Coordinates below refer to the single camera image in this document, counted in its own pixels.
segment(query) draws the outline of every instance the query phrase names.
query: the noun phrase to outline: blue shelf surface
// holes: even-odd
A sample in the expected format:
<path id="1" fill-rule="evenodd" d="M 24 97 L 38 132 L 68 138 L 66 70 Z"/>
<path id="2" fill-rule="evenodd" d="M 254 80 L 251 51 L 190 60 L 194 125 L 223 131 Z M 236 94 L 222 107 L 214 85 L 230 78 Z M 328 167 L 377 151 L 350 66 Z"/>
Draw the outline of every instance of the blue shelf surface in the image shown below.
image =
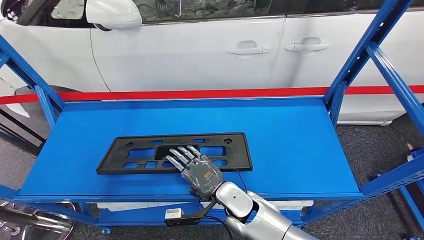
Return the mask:
<path id="1" fill-rule="evenodd" d="M 97 175 L 115 137 L 239 133 L 247 188 L 267 200 L 362 196 L 321 98 L 67 102 L 16 197 L 28 202 L 194 202 L 179 173 Z M 225 181 L 243 187 L 236 172 Z"/>
<path id="2" fill-rule="evenodd" d="M 165 225 L 165 211 L 167 209 L 179 209 L 181 208 L 185 214 L 191 214 L 199 211 L 202 206 L 197 203 L 184 203 L 168 206 L 158 206 L 150 208 L 141 208 L 124 211 L 109 211 L 108 209 L 102 209 L 98 215 L 99 226 L 143 226 L 143 225 Z M 281 214 L 292 221 L 294 225 L 300 225 L 302 221 L 302 211 L 300 210 L 281 210 Z M 225 220 L 225 213 L 223 209 L 212 209 L 207 213 L 208 216 L 217 217 L 221 220 Z M 247 219 L 247 223 L 250 223 L 255 217 L 256 213 L 252 214 Z M 199 225 L 219 225 L 218 221 L 212 219 L 202 219 Z"/>

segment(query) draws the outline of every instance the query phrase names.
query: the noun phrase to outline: robot finger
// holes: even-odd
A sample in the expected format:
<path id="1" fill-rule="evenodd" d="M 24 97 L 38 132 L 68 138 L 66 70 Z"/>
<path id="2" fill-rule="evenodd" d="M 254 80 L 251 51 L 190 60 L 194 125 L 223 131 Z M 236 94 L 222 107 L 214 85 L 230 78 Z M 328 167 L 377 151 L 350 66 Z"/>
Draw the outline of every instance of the robot finger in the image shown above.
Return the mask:
<path id="1" fill-rule="evenodd" d="M 183 156 L 179 151 L 171 148 L 169 150 L 172 154 L 174 154 L 179 160 L 181 160 L 181 162 L 185 165 L 187 165 L 189 163 L 189 160 L 187 160 L 187 158 L 185 156 Z"/>
<path id="2" fill-rule="evenodd" d="M 184 153 L 184 155 L 186 155 L 190 160 L 195 159 L 196 157 L 186 148 L 184 148 L 183 146 L 179 146 L 178 149 Z"/>
<path id="3" fill-rule="evenodd" d="M 179 163 L 175 158 L 173 158 L 170 155 L 166 155 L 165 157 L 168 161 L 170 161 L 175 167 L 176 169 L 178 169 L 180 172 L 182 172 L 184 170 L 183 165 L 181 165 L 181 163 Z"/>
<path id="4" fill-rule="evenodd" d="M 187 148 L 190 149 L 197 157 L 200 157 L 202 154 L 192 145 L 187 145 Z"/>

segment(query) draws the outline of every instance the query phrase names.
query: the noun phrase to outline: car door handle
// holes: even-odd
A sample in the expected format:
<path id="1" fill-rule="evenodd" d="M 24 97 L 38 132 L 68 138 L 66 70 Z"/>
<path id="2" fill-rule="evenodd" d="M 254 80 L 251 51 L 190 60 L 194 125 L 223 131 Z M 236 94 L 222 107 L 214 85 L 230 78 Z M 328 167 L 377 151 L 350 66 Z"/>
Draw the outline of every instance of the car door handle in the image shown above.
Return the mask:
<path id="1" fill-rule="evenodd" d="M 285 46 L 285 49 L 290 52 L 303 52 L 303 51 L 318 51 L 327 49 L 330 47 L 330 44 L 327 43 L 318 43 L 318 44 L 300 44 L 300 43 L 291 43 Z"/>
<path id="2" fill-rule="evenodd" d="M 229 49 L 228 52 L 230 54 L 237 54 L 237 55 L 243 55 L 243 54 L 265 54 L 269 50 L 270 50 L 269 47 L 257 46 L 257 47 L 249 47 L 249 48 L 232 48 L 232 49 Z"/>

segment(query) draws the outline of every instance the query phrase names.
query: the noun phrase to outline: gray carpet floor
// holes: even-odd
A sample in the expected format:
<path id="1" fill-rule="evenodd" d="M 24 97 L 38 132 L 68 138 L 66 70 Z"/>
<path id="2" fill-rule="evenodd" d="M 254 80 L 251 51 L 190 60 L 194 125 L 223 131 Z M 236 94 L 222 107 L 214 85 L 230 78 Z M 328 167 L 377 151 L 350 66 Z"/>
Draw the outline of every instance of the gray carpet floor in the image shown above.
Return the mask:
<path id="1" fill-rule="evenodd" d="M 2 109 L 7 110 L 40 135 L 44 137 L 48 135 L 49 129 L 36 103 L 25 106 L 32 116 L 31 119 L 21 117 L 4 106 Z M 4 118 L 0 118 L 0 123 L 16 129 Z M 407 144 L 413 147 L 424 146 L 424 139 L 407 115 L 396 119 L 389 126 L 339 125 L 336 130 L 359 185 L 366 183 L 371 176 L 385 173 L 404 163 L 408 153 Z M 31 136 L 23 135 L 38 143 Z M 34 158 L 2 140 L 0 140 L 0 156 L 3 166 L 0 172 L 0 184 L 18 189 L 31 169 Z M 323 240 L 399 240 L 402 234 L 416 234 L 424 237 L 398 191 L 379 196 L 309 224 L 303 229 Z M 9 240 L 10 237 L 0 231 L 0 239 Z M 70 239 L 210 240 L 229 238 L 222 226 L 114 227 L 111 234 L 103 235 L 98 227 L 77 223 Z"/>

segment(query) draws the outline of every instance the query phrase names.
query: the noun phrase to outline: white car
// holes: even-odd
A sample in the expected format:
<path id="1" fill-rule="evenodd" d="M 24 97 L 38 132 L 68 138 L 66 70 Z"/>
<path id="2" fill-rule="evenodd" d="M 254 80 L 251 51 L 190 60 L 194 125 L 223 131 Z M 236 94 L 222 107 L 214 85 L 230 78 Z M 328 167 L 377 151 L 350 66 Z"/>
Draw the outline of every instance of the white car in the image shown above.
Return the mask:
<path id="1" fill-rule="evenodd" d="M 20 1 L 3 0 L 0 34 L 48 84 L 81 92 L 327 87 L 383 2 Z M 114 1 L 135 6 L 142 21 L 120 25 L 128 9 L 98 7 Z M 424 0 L 415 0 L 381 45 L 405 82 L 421 87 L 423 23 Z M 387 84 L 367 63 L 352 85 Z M 25 86 L 0 69 L 0 96 Z M 367 92 L 344 97 L 340 123 L 386 125 L 405 112 L 394 95 Z M 424 91 L 416 93 L 424 102 Z"/>

